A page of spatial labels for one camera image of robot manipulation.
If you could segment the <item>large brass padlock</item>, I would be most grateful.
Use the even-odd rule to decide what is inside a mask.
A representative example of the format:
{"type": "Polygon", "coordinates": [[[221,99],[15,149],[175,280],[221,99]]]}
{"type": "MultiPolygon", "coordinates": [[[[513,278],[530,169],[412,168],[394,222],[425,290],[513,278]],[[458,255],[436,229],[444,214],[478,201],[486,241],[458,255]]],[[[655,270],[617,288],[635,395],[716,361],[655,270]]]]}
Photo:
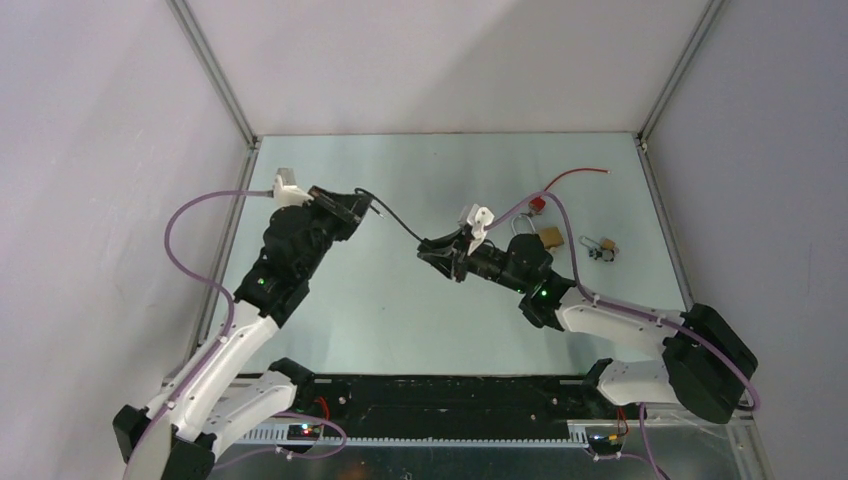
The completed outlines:
{"type": "Polygon", "coordinates": [[[565,245],[565,238],[558,227],[549,226],[537,228],[529,214],[520,213],[510,221],[510,227],[514,236],[519,234],[533,234],[537,236],[544,248],[548,251],[556,250],[565,245]]]}

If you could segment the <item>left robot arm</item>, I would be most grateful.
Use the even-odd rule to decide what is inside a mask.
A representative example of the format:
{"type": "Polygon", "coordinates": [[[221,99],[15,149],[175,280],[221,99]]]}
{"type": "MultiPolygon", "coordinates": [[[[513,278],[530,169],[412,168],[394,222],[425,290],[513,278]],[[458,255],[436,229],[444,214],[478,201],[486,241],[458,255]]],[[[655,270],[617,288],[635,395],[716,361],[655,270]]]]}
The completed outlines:
{"type": "Polygon", "coordinates": [[[354,234],[372,200],[320,187],[276,187],[267,195],[277,207],[251,269],[234,292],[212,285],[227,303],[218,332],[145,407],[126,405],[114,418],[127,479],[205,479],[266,419],[286,411],[304,416],[315,406],[312,372],[286,358],[272,363],[257,385],[230,398],[224,393],[290,319],[329,249],[354,234]]]}

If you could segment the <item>black cable padlock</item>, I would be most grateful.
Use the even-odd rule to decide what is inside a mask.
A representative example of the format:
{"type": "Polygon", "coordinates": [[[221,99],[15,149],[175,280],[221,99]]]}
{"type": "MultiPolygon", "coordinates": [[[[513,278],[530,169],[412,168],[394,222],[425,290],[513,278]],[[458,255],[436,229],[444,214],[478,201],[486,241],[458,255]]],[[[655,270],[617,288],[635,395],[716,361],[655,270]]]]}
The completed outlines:
{"type": "Polygon", "coordinates": [[[376,204],[381,207],[381,209],[378,209],[377,207],[371,206],[371,209],[377,212],[379,216],[382,216],[383,213],[387,213],[416,242],[421,243],[423,241],[423,238],[418,233],[416,233],[387,203],[385,203],[378,196],[362,187],[355,187],[354,192],[356,194],[365,195],[371,200],[373,204],[376,204]]]}

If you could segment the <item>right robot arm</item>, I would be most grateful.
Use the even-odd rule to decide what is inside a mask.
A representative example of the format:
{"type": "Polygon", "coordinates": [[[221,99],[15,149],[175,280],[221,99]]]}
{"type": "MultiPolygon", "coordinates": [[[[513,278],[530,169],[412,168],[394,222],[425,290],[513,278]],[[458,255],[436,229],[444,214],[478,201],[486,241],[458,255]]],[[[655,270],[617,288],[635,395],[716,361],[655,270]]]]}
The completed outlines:
{"type": "Polygon", "coordinates": [[[536,328],[588,334],[646,355],[644,361],[601,359],[592,366],[581,402],[596,418],[620,406],[657,403],[726,424],[741,409],[758,367],[756,356],[714,308],[696,303],[678,312],[604,299],[559,275],[535,234],[519,234],[500,250],[458,230],[423,240],[417,256],[456,282],[476,275],[521,294],[519,309],[536,328]]]}

